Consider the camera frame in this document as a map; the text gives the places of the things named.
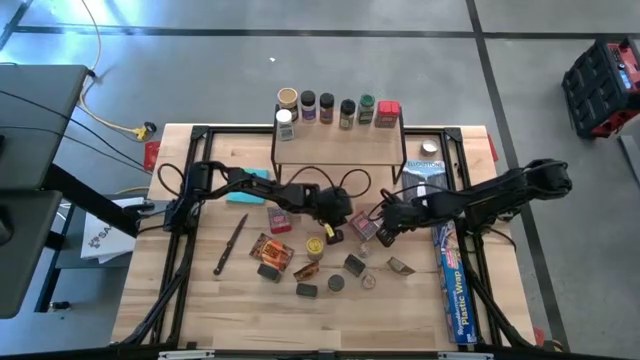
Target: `gray floor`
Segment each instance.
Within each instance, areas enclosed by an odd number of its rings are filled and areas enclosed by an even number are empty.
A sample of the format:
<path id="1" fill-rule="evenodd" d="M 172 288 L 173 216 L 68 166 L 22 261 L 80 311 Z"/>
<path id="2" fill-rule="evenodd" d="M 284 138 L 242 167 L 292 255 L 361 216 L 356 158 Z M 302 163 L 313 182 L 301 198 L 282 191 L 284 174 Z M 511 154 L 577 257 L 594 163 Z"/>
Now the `gray floor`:
<path id="1" fill-rule="evenodd" d="M 137 126 L 153 121 L 267 123 L 279 88 L 330 91 L 337 98 L 370 91 L 397 99 L 409 124 L 485 125 L 507 168 L 465 0 L 94 0 L 98 23 L 172 29 L 420 30 L 467 38 L 286 36 L 102 37 L 96 84 L 87 101 L 103 117 Z M 0 3 L 8 22 L 19 1 Z M 485 32 L 640 32 L 634 0 L 475 0 Z M 0 52 L 20 64 L 90 65 L 92 33 L 51 34 L 90 24 L 78 1 L 35 0 Z M 640 358 L 640 188 L 614 139 L 579 140 L 572 132 L 560 80 L 592 40 L 487 40 L 498 92 L 520 164 L 543 157 L 569 163 L 574 190 L 532 204 L 549 272 L 573 352 Z M 76 111 L 74 117 L 131 156 L 142 146 Z M 630 124 L 623 134 L 636 135 Z M 69 135 L 99 145 L 81 129 Z M 63 142 L 56 163 L 96 190 L 148 184 L 148 176 Z M 548 330 L 540 289 L 520 221 L 512 226 L 531 315 Z M 0 321 L 0 354 L 105 345 L 126 271 L 63 272 L 54 298 L 79 305 L 64 314 L 33 314 L 39 264 L 19 316 Z"/>

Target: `wooden table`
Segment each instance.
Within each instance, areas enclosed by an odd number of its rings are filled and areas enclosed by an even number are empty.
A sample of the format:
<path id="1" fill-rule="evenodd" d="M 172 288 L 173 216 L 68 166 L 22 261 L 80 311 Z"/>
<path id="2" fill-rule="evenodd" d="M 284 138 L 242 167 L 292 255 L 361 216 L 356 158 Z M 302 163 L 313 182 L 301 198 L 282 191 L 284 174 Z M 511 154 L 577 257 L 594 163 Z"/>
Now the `wooden table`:
<path id="1" fill-rule="evenodd" d="M 165 127 L 158 164 L 170 162 L 183 167 L 191 127 L 188 124 Z M 471 182 L 475 184 L 495 177 L 485 128 L 461 129 Z M 426 137 L 407 135 L 408 159 L 422 158 L 419 146 Z M 269 158 L 271 141 L 270 135 L 219 134 L 213 140 L 212 158 L 228 166 L 264 168 L 272 173 Z M 338 181 L 354 166 L 322 168 L 334 181 Z M 366 195 L 354 199 L 356 210 L 370 209 L 380 201 L 379 189 L 399 189 L 401 186 L 401 182 L 392 186 L 388 167 L 363 168 L 371 173 L 374 181 Z M 299 166 L 287 166 L 283 170 L 283 181 L 297 169 Z M 179 188 L 178 175 L 167 169 L 163 177 L 170 187 Z M 223 181 L 216 174 L 214 187 Z M 328 186 L 327 180 L 314 171 L 301 173 L 296 182 L 315 182 L 323 188 Z M 350 193 L 360 192 L 365 185 L 357 174 L 345 182 Z M 172 198 L 160 186 L 155 174 L 149 198 Z M 448 341 L 430 229 L 402 234 L 390 248 L 372 240 L 372 254 L 365 259 L 365 271 L 374 274 L 377 285 L 372 290 L 364 290 L 360 287 L 360 279 L 342 269 L 344 259 L 356 251 L 358 243 L 351 229 L 345 226 L 345 241 L 325 248 L 320 273 L 308 281 L 318 285 L 318 298 L 307 299 L 296 296 L 296 281 L 292 274 L 310 262 L 305 252 L 306 240 L 311 236 L 323 236 L 323 230 L 309 216 L 293 216 L 293 231 L 277 238 L 295 249 L 294 259 L 279 284 L 269 282 L 256 274 L 259 263 L 248 255 L 260 233 L 269 234 L 267 205 L 231 204 L 220 199 L 208 201 L 203 206 L 182 325 L 182 345 L 197 341 L 199 348 L 245 350 L 408 351 L 457 348 Z M 249 213 L 245 227 L 223 273 L 215 277 L 213 269 L 245 213 Z M 141 227 L 161 221 L 160 217 L 151 218 Z M 495 228 L 505 233 L 509 231 L 505 224 L 496 224 Z M 514 249 L 499 236 L 490 234 L 484 239 L 494 297 L 522 336 L 533 342 L 533 329 Z M 129 335 L 157 299 L 168 242 L 169 234 L 161 230 L 149 231 L 138 237 L 113 330 L 114 341 Z M 404 261 L 417 273 L 408 277 L 393 273 L 386 265 L 390 256 Z M 344 290 L 337 294 L 329 293 L 326 286 L 327 279 L 333 274 L 342 274 L 346 281 Z M 172 309 L 173 303 L 165 317 L 163 338 L 170 328 Z M 479 300 L 478 313 L 481 331 L 488 341 L 486 311 Z"/>

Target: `yellow cable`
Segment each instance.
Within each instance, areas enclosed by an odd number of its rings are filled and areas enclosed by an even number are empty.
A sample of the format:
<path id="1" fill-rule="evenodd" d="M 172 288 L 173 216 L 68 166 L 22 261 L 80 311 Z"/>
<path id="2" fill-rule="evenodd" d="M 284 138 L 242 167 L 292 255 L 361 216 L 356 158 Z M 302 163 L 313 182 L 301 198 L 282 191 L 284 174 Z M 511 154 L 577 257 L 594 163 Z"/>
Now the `yellow cable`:
<path id="1" fill-rule="evenodd" d="M 100 62 L 100 57 L 102 55 L 102 39 L 100 37 L 100 30 L 98 30 L 98 24 L 96 23 L 95 18 L 93 17 L 93 14 L 91 13 L 91 10 L 89 10 L 89 6 L 87 6 L 87 4 L 85 3 L 85 0 L 81 0 L 82 1 L 82 5 L 84 5 L 84 8 L 87 10 L 87 13 L 89 14 L 89 17 L 91 18 L 91 22 L 93 22 L 93 27 L 96 29 L 96 36 L 98 38 L 98 55 L 96 56 L 96 61 L 93 63 L 93 66 L 91 67 L 91 71 L 94 71 L 96 69 L 96 67 L 98 66 L 98 62 Z M 124 127 L 121 125 L 117 125 L 117 124 L 113 124 L 108 122 L 107 120 L 99 117 L 98 115 L 94 114 L 90 109 L 89 106 L 87 106 L 85 97 L 87 95 L 87 92 L 89 91 L 89 78 L 90 76 L 87 76 L 84 79 L 84 82 L 82 83 L 82 91 L 80 92 L 80 98 L 78 99 L 78 102 L 80 103 L 78 105 L 78 108 L 82 111 L 84 111 L 87 115 L 89 115 L 90 117 L 92 117 L 94 120 L 100 122 L 101 124 L 108 126 L 112 129 L 116 129 L 116 130 L 120 130 L 120 131 L 125 131 L 125 132 L 130 132 L 136 135 L 136 137 L 138 138 L 139 141 L 144 141 L 147 136 L 148 136 L 148 130 L 146 127 L 140 127 L 140 128 L 128 128 L 128 127 Z"/>
<path id="2" fill-rule="evenodd" d="M 130 193 L 130 192 L 134 192 L 134 191 L 143 191 L 143 190 L 149 190 L 148 186 L 138 186 L 135 188 L 129 188 L 129 189 L 124 189 L 124 190 L 120 190 L 116 193 L 116 195 L 120 195 L 120 194 L 126 194 L 126 193 Z"/>

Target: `black lid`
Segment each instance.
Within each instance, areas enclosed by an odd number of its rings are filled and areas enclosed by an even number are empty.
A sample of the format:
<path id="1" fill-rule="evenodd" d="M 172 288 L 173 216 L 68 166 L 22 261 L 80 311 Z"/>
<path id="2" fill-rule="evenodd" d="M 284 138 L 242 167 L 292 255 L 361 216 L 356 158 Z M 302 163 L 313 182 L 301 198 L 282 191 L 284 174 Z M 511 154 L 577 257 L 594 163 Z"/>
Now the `black lid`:
<path id="1" fill-rule="evenodd" d="M 311 90 L 303 91 L 300 94 L 300 103 L 304 106 L 311 106 L 316 103 L 316 94 Z"/>
<path id="2" fill-rule="evenodd" d="M 332 275 L 329 278 L 329 289 L 332 291 L 340 291 L 344 288 L 344 278 L 340 275 Z"/>
<path id="3" fill-rule="evenodd" d="M 323 108 L 333 107 L 333 95 L 329 93 L 320 95 L 320 106 Z"/>
<path id="4" fill-rule="evenodd" d="M 343 100 L 340 104 L 340 112 L 351 115 L 356 112 L 356 103 L 351 99 Z"/>

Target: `knife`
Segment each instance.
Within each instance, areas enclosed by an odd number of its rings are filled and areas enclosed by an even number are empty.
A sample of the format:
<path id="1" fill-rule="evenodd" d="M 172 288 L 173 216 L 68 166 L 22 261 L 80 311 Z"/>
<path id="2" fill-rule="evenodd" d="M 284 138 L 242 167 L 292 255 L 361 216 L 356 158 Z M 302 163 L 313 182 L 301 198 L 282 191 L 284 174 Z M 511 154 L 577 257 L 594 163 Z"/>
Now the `knife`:
<path id="1" fill-rule="evenodd" d="M 245 221 L 247 221 L 248 216 L 249 214 L 245 214 L 242 217 L 242 219 L 240 220 L 240 223 L 236 227 L 236 230 L 233 232 L 233 235 L 231 235 L 231 240 L 227 242 L 227 248 L 224 249 L 224 253 L 222 253 L 222 256 L 220 257 L 220 261 L 218 261 L 218 267 L 216 267 L 215 270 L 213 270 L 214 275 L 220 275 L 220 273 L 222 272 L 222 269 L 224 268 L 224 264 L 227 262 L 227 259 L 229 258 L 229 254 L 231 254 L 231 249 L 233 249 L 233 245 L 236 243 L 236 240 L 238 240 L 238 235 L 240 235 L 240 231 L 242 230 L 242 227 L 244 226 Z"/>

